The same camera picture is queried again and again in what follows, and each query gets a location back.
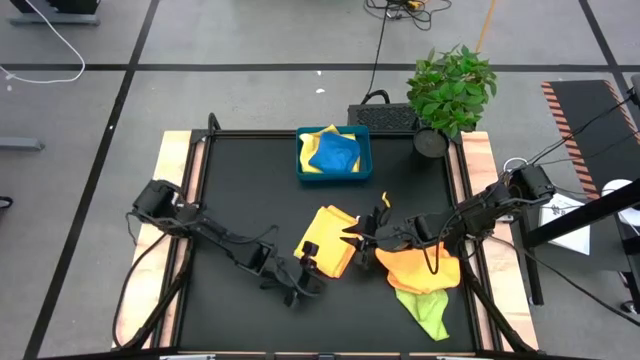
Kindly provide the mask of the light wooden table board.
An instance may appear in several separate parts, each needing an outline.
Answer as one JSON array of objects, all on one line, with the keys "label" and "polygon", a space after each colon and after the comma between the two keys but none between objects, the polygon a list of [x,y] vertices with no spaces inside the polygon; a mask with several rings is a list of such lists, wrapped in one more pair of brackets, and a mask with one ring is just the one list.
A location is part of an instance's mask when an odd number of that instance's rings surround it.
[{"label": "light wooden table board", "polygon": [[[449,147],[449,159],[458,202],[475,195],[497,180],[498,171],[485,132],[461,135]],[[470,260],[476,276],[510,326],[530,347],[539,348],[529,309],[519,258],[511,247],[513,236],[508,223],[497,222],[494,234],[484,241]]]},{"label": "light wooden table board", "polygon": [[[194,138],[190,131],[165,132],[153,178],[179,185],[185,199],[193,202],[198,194],[204,151],[205,142]],[[137,233],[131,274],[125,278],[112,330],[116,345],[134,337],[181,270],[189,241],[161,234],[148,224],[143,224]]]}]

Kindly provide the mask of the pale yellow microfiber towel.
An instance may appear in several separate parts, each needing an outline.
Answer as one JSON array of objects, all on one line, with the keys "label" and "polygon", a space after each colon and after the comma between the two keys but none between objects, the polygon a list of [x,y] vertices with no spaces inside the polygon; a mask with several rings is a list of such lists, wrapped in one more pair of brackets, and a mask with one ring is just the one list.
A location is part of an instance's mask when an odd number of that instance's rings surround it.
[{"label": "pale yellow microfiber towel", "polygon": [[301,133],[299,140],[302,142],[301,150],[299,153],[299,162],[303,173],[322,173],[316,168],[310,166],[308,161],[312,155],[312,152],[317,148],[317,142],[319,136],[325,132],[331,132],[336,134],[343,134],[338,131],[334,125],[324,128],[318,132]]}]

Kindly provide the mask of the black upright post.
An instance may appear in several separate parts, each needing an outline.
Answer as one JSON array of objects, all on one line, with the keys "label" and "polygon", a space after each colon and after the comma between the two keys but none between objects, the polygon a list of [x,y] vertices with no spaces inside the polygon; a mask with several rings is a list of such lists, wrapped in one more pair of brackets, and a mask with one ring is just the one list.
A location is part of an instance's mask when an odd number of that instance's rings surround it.
[{"label": "black upright post", "polygon": [[531,303],[535,306],[542,306],[544,304],[544,297],[539,278],[538,265],[534,257],[533,249],[529,246],[530,224],[528,215],[526,213],[523,213],[520,216],[518,223],[521,234],[522,248],[525,257],[526,270],[529,279]]}]

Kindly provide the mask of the black perforated metal box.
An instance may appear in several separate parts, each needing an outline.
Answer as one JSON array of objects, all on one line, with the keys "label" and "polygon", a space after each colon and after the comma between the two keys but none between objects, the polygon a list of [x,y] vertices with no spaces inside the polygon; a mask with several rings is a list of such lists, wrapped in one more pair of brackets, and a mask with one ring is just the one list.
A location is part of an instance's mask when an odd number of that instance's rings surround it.
[{"label": "black perforated metal box", "polygon": [[408,104],[360,104],[348,107],[348,124],[373,131],[416,131],[419,120]]}]

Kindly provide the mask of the blue microfiber towel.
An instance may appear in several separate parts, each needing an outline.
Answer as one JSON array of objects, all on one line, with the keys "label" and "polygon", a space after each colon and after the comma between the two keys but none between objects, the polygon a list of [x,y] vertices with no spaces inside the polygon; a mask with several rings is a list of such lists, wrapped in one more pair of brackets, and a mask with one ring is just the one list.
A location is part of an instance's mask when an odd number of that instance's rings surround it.
[{"label": "blue microfiber towel", "polygon": [[354,134],[325,132],[308,164],[322,173],[343,174],[359,171],[361,149]]}]

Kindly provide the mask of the black slanted beam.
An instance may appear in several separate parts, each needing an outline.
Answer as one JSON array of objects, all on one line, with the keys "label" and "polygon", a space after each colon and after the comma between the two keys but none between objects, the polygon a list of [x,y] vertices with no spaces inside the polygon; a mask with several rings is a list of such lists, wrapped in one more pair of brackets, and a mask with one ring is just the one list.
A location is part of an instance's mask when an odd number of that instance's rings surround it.
[{"label": "black slanted beam", "polygon": [[639,203],[640,178],[530,231],[523,241],[523,246],[525,248],[537,247]]}]

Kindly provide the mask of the grey floor bar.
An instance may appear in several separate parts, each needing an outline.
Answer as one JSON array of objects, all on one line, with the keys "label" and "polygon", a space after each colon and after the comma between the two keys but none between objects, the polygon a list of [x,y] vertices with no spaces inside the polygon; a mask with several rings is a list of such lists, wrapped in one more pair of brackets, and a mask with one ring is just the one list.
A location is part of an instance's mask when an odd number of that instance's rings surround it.
[{"label": "grey floor bar", "polygon": [[44,148],[36,138],[0,137],[0,150],[42,151]]}]

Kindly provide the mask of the grey desk base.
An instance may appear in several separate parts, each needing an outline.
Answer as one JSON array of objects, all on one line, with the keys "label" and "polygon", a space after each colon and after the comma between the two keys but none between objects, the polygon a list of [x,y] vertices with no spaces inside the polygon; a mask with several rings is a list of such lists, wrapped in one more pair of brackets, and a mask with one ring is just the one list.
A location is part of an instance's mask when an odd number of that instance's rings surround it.
[{"label": "grey desk base", "polygon": [[9,18],[12,25],[61,24],[99,25],[96,11],[101,0],[8,0],[19,15]]}]

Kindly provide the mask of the lime green microfiber towel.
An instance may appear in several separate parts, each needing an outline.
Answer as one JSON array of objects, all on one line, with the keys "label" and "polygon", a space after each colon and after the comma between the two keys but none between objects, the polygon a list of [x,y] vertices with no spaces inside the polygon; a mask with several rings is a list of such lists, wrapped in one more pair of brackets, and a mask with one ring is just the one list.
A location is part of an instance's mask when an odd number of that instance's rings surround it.
[{"label": "lime green microfiber towel", "polygon": [[443,315],[449,302],[445,290],[435,290],[429,294],[414,294],[396,289],[395,294],[397,300],[432,340],[442,341],[449,337],[443,322]]}]

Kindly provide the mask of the white paper sheet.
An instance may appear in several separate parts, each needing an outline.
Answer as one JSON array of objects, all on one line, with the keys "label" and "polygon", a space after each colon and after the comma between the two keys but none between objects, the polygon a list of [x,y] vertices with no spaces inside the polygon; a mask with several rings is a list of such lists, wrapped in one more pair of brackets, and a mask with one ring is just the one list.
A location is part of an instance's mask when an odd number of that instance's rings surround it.
[{"label": "white paper sheet", "polygon": [[[552,199],[539,210],[538,225],[543,226],[578,209],[584,203],[556,193]],[[590,254],[590,226],[584,226],[573,232],[555,238],[551,244],[583,254]]]}]

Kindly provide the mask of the green potted plant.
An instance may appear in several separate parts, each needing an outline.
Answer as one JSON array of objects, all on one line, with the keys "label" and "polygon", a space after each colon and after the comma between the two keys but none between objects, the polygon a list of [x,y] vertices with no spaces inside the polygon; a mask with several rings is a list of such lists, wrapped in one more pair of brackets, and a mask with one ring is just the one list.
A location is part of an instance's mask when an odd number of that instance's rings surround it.
[{"label": "green potted plant", "polygon": [[474,131],[497,94],[489,62],[465,45],[417,60],[407,84],[408,105],[419,122],[414,150],[426,158],[445,156],[451,140]]}]

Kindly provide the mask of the black mat with striped edges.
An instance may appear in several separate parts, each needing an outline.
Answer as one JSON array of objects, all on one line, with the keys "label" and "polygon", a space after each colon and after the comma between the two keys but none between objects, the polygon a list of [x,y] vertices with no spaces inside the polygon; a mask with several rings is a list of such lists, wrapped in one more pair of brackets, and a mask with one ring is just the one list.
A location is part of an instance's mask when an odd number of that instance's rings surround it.
[{"label": "black mat with striped edges", "polygon": [[587,199],[599,198],[612,180],[640,178],[640,129],[610,82],[555,81],[541,88],[567,139],[564,162],[573,166]]}]

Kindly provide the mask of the blue plastic bin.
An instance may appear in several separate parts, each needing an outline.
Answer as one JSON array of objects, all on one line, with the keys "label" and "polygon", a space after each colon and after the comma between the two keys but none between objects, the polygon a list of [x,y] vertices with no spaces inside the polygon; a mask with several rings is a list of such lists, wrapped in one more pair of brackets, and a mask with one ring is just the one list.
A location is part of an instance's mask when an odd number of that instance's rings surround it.
[{"label": "blue plastic bin", "polygon": [[326,127],[301,127],[296,130],[296,175],[299,180],[307,182],[360,181],[370,177],[373,171],[373,160],[369,129],[366,126],[361,125],[335,127],[340,133],[351,133],[356,135],[356,141],[359,143],[361,149],[360,170],[357,173],[346,174],[303,173],[299,162],[299,153],[302,146],[302,142],[299,140],[299,135],[301,133],[318,132]]}]

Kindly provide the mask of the orange microfiber towel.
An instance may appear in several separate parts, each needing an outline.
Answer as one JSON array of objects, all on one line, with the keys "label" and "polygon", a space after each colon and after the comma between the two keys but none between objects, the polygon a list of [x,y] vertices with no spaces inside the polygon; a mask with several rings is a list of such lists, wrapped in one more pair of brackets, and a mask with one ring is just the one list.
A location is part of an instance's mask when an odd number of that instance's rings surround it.
[{"label": "orange microfiber towel", "polygon": [[443,245],[400,252],[376,249],[375,255],[388,270],[389,284],[406,292],[429,294],[460,283],[459,259],[451,256]]}]

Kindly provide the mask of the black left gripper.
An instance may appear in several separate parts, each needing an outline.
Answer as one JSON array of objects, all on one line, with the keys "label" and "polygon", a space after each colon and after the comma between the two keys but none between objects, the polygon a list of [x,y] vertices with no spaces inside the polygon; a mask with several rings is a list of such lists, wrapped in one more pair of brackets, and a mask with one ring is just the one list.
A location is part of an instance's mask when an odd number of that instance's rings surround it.
[{"label": "black left gripper", "polygon": [[264,281],[261,290],[279,289],[285,293],[284,304],[289,308],[296,307],[302,298],[316,298],[325,289],[325,282],[318,275],[317,262],[313,257],[318,253],[319,246],[305,241],[303,255],[299,258],[300,274],[295,277],[286,266],[285,259],[277,254],[270,255],[267,264],[271,268],[263,270],[260,276]]}]

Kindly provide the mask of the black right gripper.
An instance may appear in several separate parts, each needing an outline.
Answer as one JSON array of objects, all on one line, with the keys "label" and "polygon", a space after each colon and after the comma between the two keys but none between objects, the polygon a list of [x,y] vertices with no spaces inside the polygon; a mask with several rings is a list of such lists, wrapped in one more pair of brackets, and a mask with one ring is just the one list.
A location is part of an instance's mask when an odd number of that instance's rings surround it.
[{"label": "black right gripper", "polygon": [[353,246],[355,263],[370,268],[375,262],[375,250],[400,252],[425,249],[430,245],[430,230],[424,214],[405,218],[400,223],[390,224],[391,209],[375,207],[374,211],[359,217],[357,224],[344,228],[343,232],[355,237],[341,240]]}]

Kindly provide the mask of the white round object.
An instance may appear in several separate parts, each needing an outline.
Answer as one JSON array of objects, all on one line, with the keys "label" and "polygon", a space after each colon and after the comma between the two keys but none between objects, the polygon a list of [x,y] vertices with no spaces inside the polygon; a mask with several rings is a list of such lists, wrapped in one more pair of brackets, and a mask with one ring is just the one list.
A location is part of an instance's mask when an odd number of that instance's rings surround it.
[{"label": "white round object", "polygon": [[[611,180],[604,185],[604,188],[601,190],[601,195],[606,196],[629,184],[631,184],[631,181],[626,179]],[[640,205],[635,205],[621,210],[618,212],[618,216],[623,223],[634,227],[640,227]]]}]

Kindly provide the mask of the yellow-orange microfiber towel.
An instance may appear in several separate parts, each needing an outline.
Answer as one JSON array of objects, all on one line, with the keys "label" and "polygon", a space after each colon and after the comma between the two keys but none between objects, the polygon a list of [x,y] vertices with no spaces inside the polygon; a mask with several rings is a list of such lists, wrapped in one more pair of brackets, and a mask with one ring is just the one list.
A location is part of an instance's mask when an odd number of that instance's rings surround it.
[{"label": "yellow-orange microfiber towel", "polygon": [[317,254],[312,256],[317,268],[328,277],[340,278],[356,251],[353,245],[342,240],[342,237],[351,237],[344,229],[356,225],[357,221],[333,205],[321,207],[295,249],[294,256],[301,258],[304,243],[311,242],[318,246]]}]

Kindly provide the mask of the black aluminium table frame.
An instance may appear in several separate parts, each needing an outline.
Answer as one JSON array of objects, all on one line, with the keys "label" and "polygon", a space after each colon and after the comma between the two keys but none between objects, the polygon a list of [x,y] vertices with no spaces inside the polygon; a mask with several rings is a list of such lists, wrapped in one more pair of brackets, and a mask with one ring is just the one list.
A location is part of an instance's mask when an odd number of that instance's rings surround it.
[{"label": "black aluminium table frame", "polygon": [[[279,230],[264,239],[278,247],[289,270],[300,274],[293,249],[314,210],[335,205],[350,214],[369,209],[374,196],[390,190],[403,218],[456,204],[448,153],[419,157],[409,132],[370,133],[372,176],[360,181],[301,181],[296,175],[296,133],[292,130],[222,130],[212,125],[194,135],[205,142],[196,202],[224,227],[244,236]],[[480,324],[490,328],[492,354],[532,354],[468,264],[444,320],[453,336],[434,341],[402,309],[379,269],[348,269],[338,281],[325,282],[316,298],[287,307],[279,289],[261,290],[263,278],[233,264],[222,249],[205,240],[189,241],[185,260],[134,337],[122,345],[141,348],[171,303],[178,306],[171,346],[176,351],[288,353],[323,358],[349,353],[481,354]]]}]

